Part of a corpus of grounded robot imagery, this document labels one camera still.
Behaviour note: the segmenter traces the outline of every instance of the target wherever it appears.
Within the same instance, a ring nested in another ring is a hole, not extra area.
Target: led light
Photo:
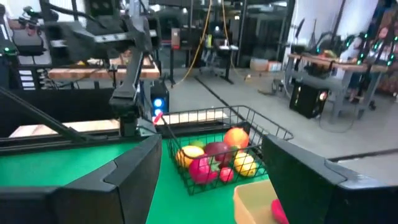
[[[161,112],[162,112],[161,109],[156,109],[156,110],[155,110],[155,116],[159,115]]]
[[[322,93],[319,95],[319,100],[320,100],[320,101],[324,101],[324,100],[326,100],[326,98],[328,98],[328,93],[327,93],[327,92],[322,92]]]
[[[163,105],[163,100],[162,99],[155,99],[154,100],[154,106],[161,107],[162,105]]]

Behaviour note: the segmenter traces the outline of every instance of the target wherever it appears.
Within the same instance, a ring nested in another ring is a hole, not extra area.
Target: green mat
[[[195,136],[181,139],[188,144],[192,139],[220,141],[223,134]],[[61,151],[40,152],[0,157],[0,187],[65,185],[101,167],[136,143],[86,147]],[[193,196],[189,196],[169,157],[163,140],[159,180],[147,223],[234,223],[233,192],[239,184],[267,179],[267,176],[248,179]]]

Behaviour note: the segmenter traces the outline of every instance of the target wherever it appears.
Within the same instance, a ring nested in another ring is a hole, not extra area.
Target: red object
[[[163,116],[163,112],[160,112],[160,113],[155,117],[154,125],[157,124],[157,122],[159,121],[159,119],[160,119],[162,116]]]
[[[234,179],[234,171],[229,167],[224,167],[220,171],[220,179],[224,183],[228,183]]]
[[[194,159],[189,165],[188,171],[196,184],[208,184],[218,177],[218,164],[210,166],[209,158],[204,154],[201,158]]]
[[[224,142],[230,147],[238,146],[240,149],[244,149],[249,145],[249,135],[243,128],[231,128],[226,132]]]
[[[284,209],[282,208],[282,204],[280,204],[279,199],[275,199],[272,201],[271,212],[275,221],[277,221],[279,224],[289,224],[289,221],[287,220]]]
[[[220,162],[220,168],[227,167],[233,157],[230,147],[225,142],[211,142],[203,149],[209,156]]]

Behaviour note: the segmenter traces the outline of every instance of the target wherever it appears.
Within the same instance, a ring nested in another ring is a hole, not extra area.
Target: lemon
[[[235,156],[234,160],[235,170],[242,176],[252,177],[256,174],[257,163],[251,155],[246,152],[239,152]]]
[[[178,150],[175,155],[175,160],[180,166],[188,168],[193,160],[191,158],[196,158],[204,153],[203,149],[197,146],[184,146],[182,149]]]

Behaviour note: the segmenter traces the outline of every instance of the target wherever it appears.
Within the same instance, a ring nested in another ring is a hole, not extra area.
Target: wire
[[[197,57],[198,57],[198,53],[199,53],[200,47],[201,47],[201,45],[202,45],[202,43],[203,43],[203,40],[205,39],[205,34],[206,34],[206,30],[207,30],[207,25],[208,25],[208,23],[209,23],[209,18],[210,18],[210,12],[211,12],[211,6],[212,6],[212,4],[213,4],[213,0],[210,0],[210,1],[209,1],[209,8],[207,9],[207,16],[206,16],[206,21],[205,21],[205,27],[203,28],[203,33],[201,34],[200,42],[199,42],[197,51],[195,52],[195,56],[194,56],[194,58],[193,58],[193,60],[192,60],[191,66],[189,67],[189,69],[188,69],[187,73],[184,75],[184,77],[183,77],[180,81],[178,81],[176,84],[174,84],[174,85],[180,84],[181,82],[183,82],[183,81],[189,76],[189,74],[190,74],[190,72],[192,71],[192,68],[193,68],[195,62],[197,61]]]

